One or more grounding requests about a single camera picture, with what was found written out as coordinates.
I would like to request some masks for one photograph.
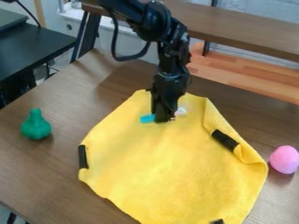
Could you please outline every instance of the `robotic arm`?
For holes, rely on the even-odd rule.
[[[111,52],[118,61],[137,59],[146,54],[151,42],[157,42],[159,65],[151,87],[151,112],[157,123],[165,123],[175,117],[177,101],[185,94],[190,74],[186,65],[190,62],[190,38],[187,27],[173,18],[161,3],[140,3],[138,0],[99,0],[115,23]],[[136,34],[147,41],[136,55],[118,57],[116,42],[118,22],[115,13],[126,18]]]

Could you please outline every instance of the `pink object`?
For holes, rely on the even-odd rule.
[[[299,153],[292,146],[284,145],[271,154],[269,161],[277,171],[290,174],[299,167]]]

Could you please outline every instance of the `green object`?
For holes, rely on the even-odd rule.
[[[40,108],[32,108],[26,121],[21,125],[21,133],[34,140],[49,136],[51,129],[50,123],[41,115]]]

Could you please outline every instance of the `yellow cloth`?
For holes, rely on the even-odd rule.
[[[241,223],[264,184],[268,167],[212,103],[186,94],[187,116],[140,123],[150,93],[135,92],[83,140],[88,169],[79,179],[145,224]],[[211,134],[240,143],[229,151]]]

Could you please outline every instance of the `black tape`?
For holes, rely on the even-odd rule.
[[[79,151],[79,168],[88,169],[87,151],[84,144],[78,146]]]
[[[234,141],[234,139],[232,139],[228,135],[222,133],[218,129],[216,129],[212,133],[212,137],[214,139],[216,139],[220,144],[222,144],[223,146],[227,147],[227,149],[229,149],[230,151],[233,151],[234,148],[236,148],[236,146],[238,145],[238,143],[236,141]]]
[[[212,222],[210,222],[210,224],[225,224],[224,221],[221,219],[221,220],[214,220]]]

